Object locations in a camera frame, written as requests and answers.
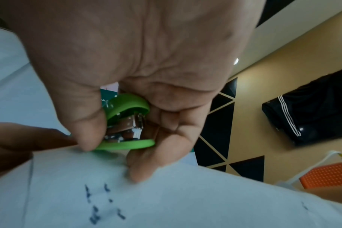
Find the palm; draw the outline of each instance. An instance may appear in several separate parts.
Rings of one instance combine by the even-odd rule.
[[[140,181],[190,151],[264,1],[4,0],[0,9],[84,149],[106,131],[100,86],[119,81],[149,101],[143,134],[156,146],[128,157]]]

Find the orange plastic object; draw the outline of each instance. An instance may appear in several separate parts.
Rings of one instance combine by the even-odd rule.
[[[313,168],[299,180],[305,189],[342,186],[342,162]]]

